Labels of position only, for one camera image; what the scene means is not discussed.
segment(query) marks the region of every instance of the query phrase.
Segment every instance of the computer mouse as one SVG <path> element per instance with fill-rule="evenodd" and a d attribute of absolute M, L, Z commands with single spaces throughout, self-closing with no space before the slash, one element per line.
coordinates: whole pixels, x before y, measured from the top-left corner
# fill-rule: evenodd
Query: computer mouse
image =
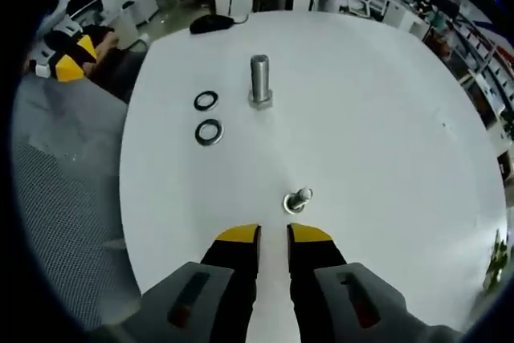
<path fill-rule="evenodd" d="M 226 30 L 234 26 L 234 19 L 223 15 L 203 15 L 190 25 L 191 34 L 204 34 L 211 31 Z"/>

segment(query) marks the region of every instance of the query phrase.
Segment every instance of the washer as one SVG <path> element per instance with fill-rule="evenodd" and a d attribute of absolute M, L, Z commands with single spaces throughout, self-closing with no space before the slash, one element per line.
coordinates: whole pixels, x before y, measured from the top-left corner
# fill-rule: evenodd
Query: washer
<path fill-rule="evenodd" d="M 212 102 L 207 105 L 200 104 L 200 99 L 203 96 L 211 96 Z M 218 103 L 218 94 L 216 92 L 212 92 L 211 90 L 207 90 L 206 92 L 202 92 L 197 95 L 194 99 L 194 108 L 196 108 L 199 112 L 206 112 L 207 110 L 212 109 Z"/>
<path fill-rule="evenodd" d="M 200 132 L 202 129 L 207 126 L 214 126 L 216 128 L 216 135 L 212 138 L 203 138 L 200 136 Z M 201 146 L 211 146 L 219 142 L 222 139 L 223 135 L 223 125 L 219 120 L 209 119 L 204 120 L 201 124 L 198 125 L 196 131 L 194 132 L 194 137 L 196 138 L 197 143 Z"/>

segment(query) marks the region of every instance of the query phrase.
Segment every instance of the yellow and black object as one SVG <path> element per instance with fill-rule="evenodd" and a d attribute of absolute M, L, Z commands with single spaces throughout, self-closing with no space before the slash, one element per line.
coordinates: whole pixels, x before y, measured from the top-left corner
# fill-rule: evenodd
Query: yellow and black object
<path fill-rule="evenodd" d="M 259 224 L 232 227 L 221 233 L 202 264 L 234 270 L 219 303 L 210 341 L 243 342 L 257 294 L 259 272 Z"/>
<path fill-rule="evenodd" d="M 291 300 L 302 342 L 334 342 L 328 305 L 314 270 L 346 264 L 330 235 L 315 227 L 288 225 Z"/>
<path fill-rule="evenodd" d="M 52 30 L 43 38 L 45 44 L 54 51 L 47 59 L 50 76 L 59 82 L 69 82 L 84 78 L 83 65 L 86 62 L 96 63 L 96 53 L 89 35 L 77 32 L 73 36 L 62 31 Z M 35 70 L 37 63 L 31 61 Z"/>

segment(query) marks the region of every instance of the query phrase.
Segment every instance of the floor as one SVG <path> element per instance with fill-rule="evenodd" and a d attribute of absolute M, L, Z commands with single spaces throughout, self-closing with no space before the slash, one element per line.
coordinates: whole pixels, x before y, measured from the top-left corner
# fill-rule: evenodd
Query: floor
<path fill-rule="evenodd" d="M 153 40 L 188 28 L 196 19 L 209 10 L 195 5 L 191 0 L 157 0 L 159 11 L 150 22 L 139 27 L 139 32 L 146 33 Z"/>

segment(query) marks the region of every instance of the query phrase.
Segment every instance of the round table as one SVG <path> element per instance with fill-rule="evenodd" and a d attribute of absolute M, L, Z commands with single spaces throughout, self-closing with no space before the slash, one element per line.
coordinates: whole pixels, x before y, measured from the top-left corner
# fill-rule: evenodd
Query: round table
<path fill-rule="evenodd" d="M 250 58 L 270 60 L 273 107 L 248 103 Z M 194 109 L 205 90 L 210 111 Z M 200 146 L 205 119 L 222 140 Z M 313 198 L 287 215 L 285 194 Z M 319 227 L 348 262 L 398 289 L 428 324 L 461 329 L 496 229 L 500 171 L 451 73 L 414 36 L 325 13 L 269 12 L 150 48 L 128 109 L 120 164 L 128 255 L 141 292 L 205 254 L 229 227 L 262 225 L 249 342 L 300 341 L 286 225 Z"/>

